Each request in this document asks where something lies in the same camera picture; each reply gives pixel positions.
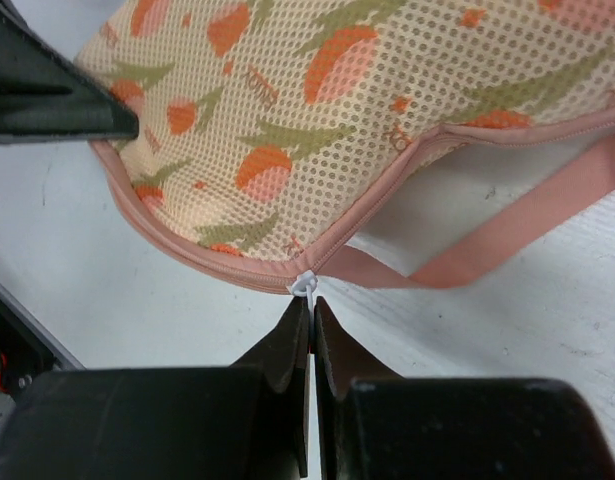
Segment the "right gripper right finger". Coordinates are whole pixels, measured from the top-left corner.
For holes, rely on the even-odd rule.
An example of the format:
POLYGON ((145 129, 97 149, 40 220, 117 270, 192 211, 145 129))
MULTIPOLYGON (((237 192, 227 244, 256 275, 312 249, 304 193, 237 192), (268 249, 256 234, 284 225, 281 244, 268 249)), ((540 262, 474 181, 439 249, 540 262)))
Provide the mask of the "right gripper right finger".
POLYGON ((406 378, 324 299, 312 351, 326 479, 611 479, 585 399, 552 378, 406 378))

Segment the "white zipper pull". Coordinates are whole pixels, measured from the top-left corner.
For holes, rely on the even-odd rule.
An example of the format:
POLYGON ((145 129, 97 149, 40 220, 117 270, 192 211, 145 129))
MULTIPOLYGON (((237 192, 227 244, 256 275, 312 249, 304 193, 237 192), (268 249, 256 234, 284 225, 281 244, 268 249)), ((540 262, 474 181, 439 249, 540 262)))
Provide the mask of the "white zipper pull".
POLYGON ((315 292, 317 288, 318 277, 312 270, 299 274, 294 282, 287 287, 291 295, 306 300, 311 326, 315 322, 315 292))

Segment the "floral mesh laundry bag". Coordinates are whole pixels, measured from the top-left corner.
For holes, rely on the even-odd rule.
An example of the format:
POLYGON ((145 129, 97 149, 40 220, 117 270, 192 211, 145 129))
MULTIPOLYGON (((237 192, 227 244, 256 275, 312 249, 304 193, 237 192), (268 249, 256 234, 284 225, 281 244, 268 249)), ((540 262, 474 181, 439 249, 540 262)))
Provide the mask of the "floral mesh laundry bag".
POLYGON ((126 220, 251 289, 465 286, 615 190, 615 1, 128 1, 75 62, 138 117, 92 143, 126 220), (410 275, 348 245, 454 149, 608 127, 410 275))

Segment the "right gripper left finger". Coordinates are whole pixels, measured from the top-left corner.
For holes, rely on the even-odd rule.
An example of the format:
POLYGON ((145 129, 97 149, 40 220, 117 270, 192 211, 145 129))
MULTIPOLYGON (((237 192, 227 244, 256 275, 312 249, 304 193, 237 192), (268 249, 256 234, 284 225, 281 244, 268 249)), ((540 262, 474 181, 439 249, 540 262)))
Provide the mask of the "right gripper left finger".
POLYGON ((0 479, 300 479, 308 472, 303 298, 224 367, 51 372, 0 435, 0 479))

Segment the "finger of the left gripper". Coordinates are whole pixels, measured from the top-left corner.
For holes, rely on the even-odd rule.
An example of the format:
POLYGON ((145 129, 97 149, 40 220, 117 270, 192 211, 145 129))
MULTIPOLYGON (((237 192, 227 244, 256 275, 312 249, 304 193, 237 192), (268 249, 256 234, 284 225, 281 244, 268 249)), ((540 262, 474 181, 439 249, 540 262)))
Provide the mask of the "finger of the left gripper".
POLYGON ((0 144, 130 140, 137 115, 0 1, 0 144))

